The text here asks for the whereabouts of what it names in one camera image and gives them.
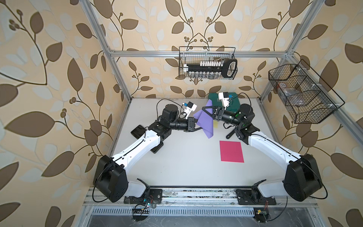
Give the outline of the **purple square paper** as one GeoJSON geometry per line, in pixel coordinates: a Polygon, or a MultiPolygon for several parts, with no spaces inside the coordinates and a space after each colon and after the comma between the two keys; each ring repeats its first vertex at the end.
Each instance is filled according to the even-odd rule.
{"type": "Polygon", "coordinates": [[[214,120],[210,116],[208,116],[206,113],[204,113],[202,111],[202,109],[197,111],[193,115],[193,117],[198,120],[196,124],[199,127],[203,128],[202,130],[204,131],[207,138],[210,139],[211,137],[213,137],[213,134],[214,134],[213,121],[214,120]]]}

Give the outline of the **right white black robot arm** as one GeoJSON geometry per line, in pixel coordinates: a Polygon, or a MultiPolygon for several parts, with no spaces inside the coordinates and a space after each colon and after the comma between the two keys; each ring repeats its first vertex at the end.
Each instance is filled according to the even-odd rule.
{"type": "Polygon", "coordinates": [[[316,159],[309,154],[293,152],[261,132],[252,124],[255,114],[251,105],[242,104],[235,113],[218,106],[203,107],[202,110],[213,120],[234,126],[234,133],[239,140],[267,155],[285,172],[282,179],[255,183],[251,187],[251,196],[255,202],[276,196],[289,196],[296,201],[304,201],[325,187],[316,159]]]}

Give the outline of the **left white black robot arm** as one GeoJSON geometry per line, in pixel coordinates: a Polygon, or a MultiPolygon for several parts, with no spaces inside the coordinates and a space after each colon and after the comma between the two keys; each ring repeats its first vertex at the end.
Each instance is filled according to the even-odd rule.
{"type": "Polygon", "coordinates": [[[104,155],[98,162],[93,185],[111,202],[117,202],[122,197],[133,197],[142,202],[150,195],[150,186],[141,179],[137,182],[129,181],[127,173],[149,151],[157,153],[163,146],[163,141],[171,135],[173,130],[184,132],[197,131],[195,127],[201,116],[197,112],[193,117],[196,105],[192,102],[183,104],[185,117],[179,117],[176,105],[166,105],[161,116],[149,127],[136,127],[131,133],[138,136],[138,140],[120,153],[109,157],[104,155]]]}

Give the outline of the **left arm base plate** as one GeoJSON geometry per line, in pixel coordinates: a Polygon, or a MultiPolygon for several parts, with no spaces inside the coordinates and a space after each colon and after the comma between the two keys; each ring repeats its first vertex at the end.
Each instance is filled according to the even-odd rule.
{"type": "Polygon", "coordinates": [[[146,202],[151,204],[160,204],[163,198],[162,189],[147,189],[141,197],[125,197],[124,204],[145,204],[146,202]]]}

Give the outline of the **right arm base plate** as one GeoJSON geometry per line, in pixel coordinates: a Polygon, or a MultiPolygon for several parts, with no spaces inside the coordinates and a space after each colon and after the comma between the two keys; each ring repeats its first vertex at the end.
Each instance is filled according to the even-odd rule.
{"type": "Polygon", "coordinates": [[[277,202],[272,197],[263,197],[256,189],[236,189],[239,205],[276,205],[277,202]]]}

